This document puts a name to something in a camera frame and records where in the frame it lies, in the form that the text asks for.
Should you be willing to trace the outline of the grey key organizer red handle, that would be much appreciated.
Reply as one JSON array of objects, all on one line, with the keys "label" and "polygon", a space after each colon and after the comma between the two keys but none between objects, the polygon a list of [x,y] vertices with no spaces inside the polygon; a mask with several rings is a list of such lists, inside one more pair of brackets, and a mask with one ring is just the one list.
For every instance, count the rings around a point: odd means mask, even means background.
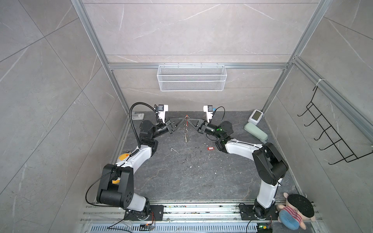
[{"label": "grey key organizer red handle", "polygon": [[189,116],[186,115],[185,116],[185,120],[184,120],[184,129],[183,129],[185,142],[189,141],[189,137],[188,137],[188,119],[189,119]]}]

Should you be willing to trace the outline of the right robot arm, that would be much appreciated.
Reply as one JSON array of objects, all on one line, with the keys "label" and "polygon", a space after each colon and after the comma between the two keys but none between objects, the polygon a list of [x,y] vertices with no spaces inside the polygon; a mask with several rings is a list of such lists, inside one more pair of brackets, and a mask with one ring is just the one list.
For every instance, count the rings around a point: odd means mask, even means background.
[{"label": "right robot arm", "polygon": [[288,164],[275,145],[269,142],[259,145],[232,138],[233,125],[229,121],[223,121],[218,126],[197,118],[187,118],[187,122],[198,133],[214,136],[217,139],[215,145],[219,151],[254,161],[261,184],[254,201],[253,211],[258,219],[266,219],[275,209],[278,187],[288,171]]}]

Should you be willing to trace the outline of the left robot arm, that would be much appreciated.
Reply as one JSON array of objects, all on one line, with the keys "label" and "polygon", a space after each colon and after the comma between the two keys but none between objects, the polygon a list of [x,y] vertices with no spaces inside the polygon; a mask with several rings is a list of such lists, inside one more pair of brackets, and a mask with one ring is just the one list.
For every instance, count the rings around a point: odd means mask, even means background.
[{"label": "left robot arm", "polygon": [[146,220],[151,213],[149,199],[134,192],[134,174],[155,154],[158,146],[155,138],[173,133],[183,121],[183,117],[161,120],[158,124],[144,120],[140,124],[139,134],[135,134],[140,145],[123,160],[104,166],[96,196],[97,202],[131,211],[139,220]]}]

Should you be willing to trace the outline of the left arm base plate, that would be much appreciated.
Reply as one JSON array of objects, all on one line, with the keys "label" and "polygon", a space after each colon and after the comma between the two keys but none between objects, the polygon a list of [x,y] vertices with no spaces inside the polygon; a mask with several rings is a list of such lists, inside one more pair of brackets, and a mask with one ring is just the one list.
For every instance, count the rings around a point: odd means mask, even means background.
[{"label": "left arm base plate", "polygon": [[146,206],[143,211],[126,211],[125,220],[161,221],[164,215],[163,205]]}]

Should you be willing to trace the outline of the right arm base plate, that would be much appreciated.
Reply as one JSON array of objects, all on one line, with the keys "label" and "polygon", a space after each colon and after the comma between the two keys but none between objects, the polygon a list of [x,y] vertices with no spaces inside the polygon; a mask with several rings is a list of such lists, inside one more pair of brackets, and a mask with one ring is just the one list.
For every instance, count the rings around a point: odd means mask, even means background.
[{"label": "right arm base plate", "polygon": [[277,220],[278,211],[275,205],[265,209],[261,205],[240,203],[238,205],[242,220]]}]

